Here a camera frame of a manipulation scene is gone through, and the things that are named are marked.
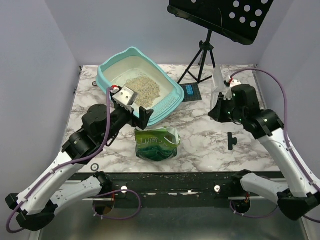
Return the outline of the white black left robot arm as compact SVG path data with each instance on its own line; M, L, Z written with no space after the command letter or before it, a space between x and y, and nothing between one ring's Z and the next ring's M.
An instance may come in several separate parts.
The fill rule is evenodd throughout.
M107 197L115 193L113 182L103 171L70 188L62 185L94 157L109 147L125 125L145 129L153 110L139 108L139 117L119 104L95 104L82 117L82 127L62 146L61 152L45 172L27 189L5 198L20 230L37 232L72 204L88 197Z

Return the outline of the green litter bag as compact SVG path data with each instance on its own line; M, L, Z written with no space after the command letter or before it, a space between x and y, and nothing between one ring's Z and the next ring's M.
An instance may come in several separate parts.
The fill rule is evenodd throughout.
M174 127L141 130L136 128L135 154L143 160L161 162L174 158L178 154L181 137Z

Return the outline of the black bag clip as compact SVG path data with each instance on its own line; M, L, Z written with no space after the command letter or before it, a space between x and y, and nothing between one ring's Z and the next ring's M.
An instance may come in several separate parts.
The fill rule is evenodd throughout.
M232 132L227 133L227 146L228 150L232 151L234 146L236 146L238 143L238 139L233 136Z

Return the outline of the clear plastic scoop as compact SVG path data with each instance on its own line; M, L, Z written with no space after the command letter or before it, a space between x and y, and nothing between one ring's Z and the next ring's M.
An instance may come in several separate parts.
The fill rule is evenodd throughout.
M229 77L227 80L227 84L230 84L232 82L232 78ZM220 65L216 65L213 73L212 73L212 85L211 85L211 99L210 99L210 110L213 110L217 103L218 103L218 98L219 94L223 92L223 90L226 88L226 85L224 83L224 78L221 70ZM232 92L231 92L231 87L227 87L227 92L223 96L223 100L231 100L232 99Z

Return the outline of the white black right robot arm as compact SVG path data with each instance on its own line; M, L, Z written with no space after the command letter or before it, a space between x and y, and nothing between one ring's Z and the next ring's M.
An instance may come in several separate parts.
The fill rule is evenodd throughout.
M242 170L233 177L230 191L259 195L279 207L290 220L297 221L320 204L318 178L311 175L301 156L290 144L284 123L271 109L261 109L256 89L249 84L230 87L226 94L219 88L211 93L208 116L218 123L240 124L263 145L276 162L286 182L277 183Z

